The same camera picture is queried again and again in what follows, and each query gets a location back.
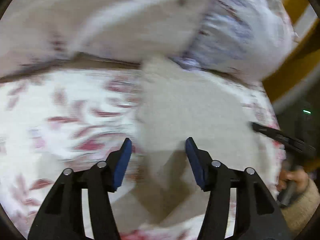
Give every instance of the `person's arm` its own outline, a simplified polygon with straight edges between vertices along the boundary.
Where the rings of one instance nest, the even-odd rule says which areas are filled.
[[[292,234],[296,236],[306,226],[320,203],[320,195],[316,184],[304,170],[288,172],[282,170],[279,175],[278,191],[286,188],[286,180],[297,183],[298,199],[287,208],[281,209]]]

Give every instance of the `bed sheet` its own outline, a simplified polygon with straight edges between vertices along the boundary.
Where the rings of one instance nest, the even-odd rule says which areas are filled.
[[[97,62],[85,61],[83,67]],[[143,154],[136,144],[140,98],[140,70],[76,69],[68,67],[0,84],[0,202],[26,237],[32,221],[54,181],[64,168],[87,169],[133,141],[133,154],[123,185],[110,194],[111,205],[143,179]],[[234,94],[249,121],[279,128],[261,84],[244,86],[228,78],[202,73],[222,90]],[[267,187],[275,196],[276,176],[284,157],[281,145],[257,136],[259,150],[268,156]],[[226,236],[233,234],[236,204],[230,204]],[[84,204],[86,235],[92,237],[88,205]],[[204,214],[158,228],[142,224],[122,239],[196,239]]]

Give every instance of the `metal screw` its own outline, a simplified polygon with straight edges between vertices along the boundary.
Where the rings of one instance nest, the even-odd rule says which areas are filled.
[[[66,169],[64,169],[63,174],[67,176],[67,175],[70,175],[72,172],[73,172],[72,169],[66,168]]]
[[[214,160],[214,161],[212,161],[211,165],[212,165],[213,167],[218,168],[218,167],[220,167],[221,162],[219,162],[219,161],[217,161],[217,160]]]
[[[104,168],[105,166],[107,166],[107,163],[106,163],[105,161],[101,161],[101,162],[98,162],[98,163],[97,163],[97,166],[98,166],[99,168]]]
[[[250,174],[250,175],[252,175],[252,174],[255,173],[255,171],[254,171],[253,168],[247,168],[246,171],[247,171],[247,173]]]

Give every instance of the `human hand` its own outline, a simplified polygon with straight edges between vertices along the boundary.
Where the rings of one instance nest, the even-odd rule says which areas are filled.
[[[287,171],[282,168],[279,173],[279,182],[276,186],[279,192],[287,187],[287,180],[294,180],[297,183],[296,193],[300,194],[308,186],[309,175],[303,169]]]

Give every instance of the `beige sleeve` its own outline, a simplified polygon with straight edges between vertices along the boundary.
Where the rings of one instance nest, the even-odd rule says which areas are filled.
[[[316,184],[309,179],[306,191],[290,207],[282,209],[289,229],[296,236],[306,226],[320,203]]]

